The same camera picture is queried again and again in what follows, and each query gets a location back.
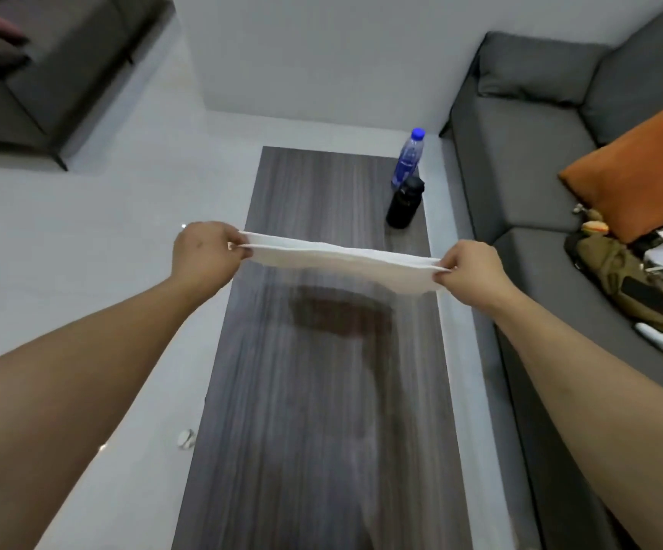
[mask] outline black bottle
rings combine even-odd
[[[400,189],[392,195],[390,209],[387,211],[387,223],[390,227],[402,230],[410,225],[423,200],[423,191],[425,191],[423,180],[418,176],[409,175],[400,185]]]

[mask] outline sofa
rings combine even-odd
[[[24,63],[0,70],[0,146],[48,154],[59,148],[87,102],[163,0],[0,0],[0,17],[28,42]]]
[[[619,47],[486,35],[441,137],[455,144],[474,236],[536,301],[663,386],[663,353],[572,265],[581,219],[558,173],[663,109],[663,13]],[[590,489],[498,332],[541,542],[636,548]]]

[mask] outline white floor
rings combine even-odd
[[[166,277],[182,223],[242,227],[264,145],[397,156],[407,132],[207,112],[179,23],[137,54],[65,149],[0,155],[0,354]],[[440,141],[421,175],[431,250],[457,240]],[[229,288],[183,326],[40,550],[170,548]],[[512,548],[470,311],[442,295],[475,548]]]

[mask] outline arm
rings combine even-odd
[[[0,357],[0,548],[33,548],[188,316],[232,279],[245,243],[192,223],[169,279]]]
[[[663,548],[663,388],[518,290],[494,248],[460,241],[436,281],[517,350],[586,479],[644,550]]]

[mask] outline sofa backrest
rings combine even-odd
[[[599,65],[581,115],[599,145],[663,110],[663,13]]]

